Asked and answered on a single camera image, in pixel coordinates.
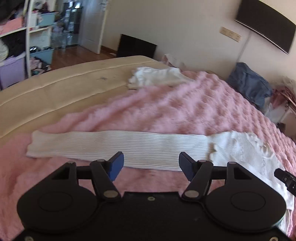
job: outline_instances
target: television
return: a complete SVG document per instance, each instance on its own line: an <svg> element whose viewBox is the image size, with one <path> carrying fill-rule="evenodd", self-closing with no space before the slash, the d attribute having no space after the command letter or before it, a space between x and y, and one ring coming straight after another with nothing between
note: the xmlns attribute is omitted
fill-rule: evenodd
<svg viewBox="0 0 296 241"><path fill-rule="evenodd" d="M156 47L157 45L155 44L122 34L116 56L128 57L143 55L153 58Z"/></svg>
<svg viewBox="0 0 296 241"><path fill-rule="evenodd" d="M260 0L242 0L235 21L289 54L296 25L272 7Z"/></svg>

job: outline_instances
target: dark blue cloth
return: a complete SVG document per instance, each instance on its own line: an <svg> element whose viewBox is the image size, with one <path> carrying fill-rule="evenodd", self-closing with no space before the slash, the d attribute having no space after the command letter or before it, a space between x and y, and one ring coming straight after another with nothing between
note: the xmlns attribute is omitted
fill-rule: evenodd
<svg viewBox="0 0 296 241"><path fill-rule="evenodd" d="M259 110L264 107L265 98L272 94L270 84L245 63L237 63L226 82Z"/></svg>

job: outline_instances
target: power outlet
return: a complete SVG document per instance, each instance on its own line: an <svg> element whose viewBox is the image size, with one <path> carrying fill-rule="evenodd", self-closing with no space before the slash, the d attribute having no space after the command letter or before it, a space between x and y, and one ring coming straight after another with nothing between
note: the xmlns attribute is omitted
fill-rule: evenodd
<svg viewBox="0 0 296 241"><path fill-rule="evenodd" d="M227 28L221 27L220 33L237 41L237 42L239 42L241 40L241 36L239 34L232 32L231 30L229 30Z"/></svg>

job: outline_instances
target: fluffy pink blanket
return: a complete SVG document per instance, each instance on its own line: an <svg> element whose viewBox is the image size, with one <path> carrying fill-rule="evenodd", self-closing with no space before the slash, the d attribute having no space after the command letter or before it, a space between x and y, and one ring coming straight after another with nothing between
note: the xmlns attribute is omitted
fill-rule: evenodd
<svg viewBox="0 0 296 241"><path fill-rule="evenodd" d="M41 128L48 133L125 130L155 133L211 135L224 131L254 132L268 142L287 171L296 174L296 146L239 93L216 75L185 72L196 81L174 88L147 87L114 98L106 105L66 115ZM16 212L20 196L68 161L66 158L33 159L25 156L30 134L11 139L0 149L0 238L13 239L23 227ZM78 165L88 165L77 161ZM82 186L91 189L87 181ZM115 181L124 191L179 191L188 185L182 172L123 168ZM289 234L296 223L291 218Z"/></svg>

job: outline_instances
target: door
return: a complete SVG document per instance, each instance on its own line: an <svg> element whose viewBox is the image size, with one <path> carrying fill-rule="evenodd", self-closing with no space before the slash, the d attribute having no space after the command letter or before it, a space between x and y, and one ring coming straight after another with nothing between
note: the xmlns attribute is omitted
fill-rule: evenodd
<svg viewBox="0 0 296 241"><path fill-rule="evenodd" d="M101 51L109 2L110 0L84 0L85 11L82 16L78 43L97 54Z"/></svg>

